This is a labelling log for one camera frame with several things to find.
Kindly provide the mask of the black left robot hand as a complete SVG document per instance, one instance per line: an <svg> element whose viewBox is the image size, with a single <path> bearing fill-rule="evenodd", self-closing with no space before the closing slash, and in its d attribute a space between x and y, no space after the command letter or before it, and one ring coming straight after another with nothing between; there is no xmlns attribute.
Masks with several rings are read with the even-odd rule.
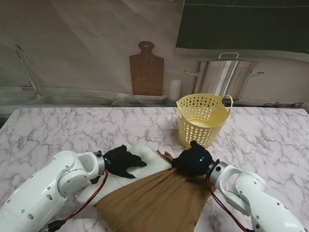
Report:
<svg viewBox="0 0 309 232"><path fill-rule="evenodd" d="M139 156L129 152L125 145L108 151L103 155L103 158L108 172L127 179L135 178L133 174L127 172L127 169L147 166L147 163L142 161Z"/></svg>

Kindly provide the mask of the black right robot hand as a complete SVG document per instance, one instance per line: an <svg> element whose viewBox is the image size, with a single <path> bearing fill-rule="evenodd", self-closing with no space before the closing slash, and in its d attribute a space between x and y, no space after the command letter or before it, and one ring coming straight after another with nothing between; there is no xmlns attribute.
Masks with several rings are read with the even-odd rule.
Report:
<svg viewBox="0 0 309 232"><path fill-rule="evenodd" d="M214 164L211 154L195 140L190 142L190 146L172 160L172 168L176 168L178 173L189 177L205 175L210 166Z"/></svg>

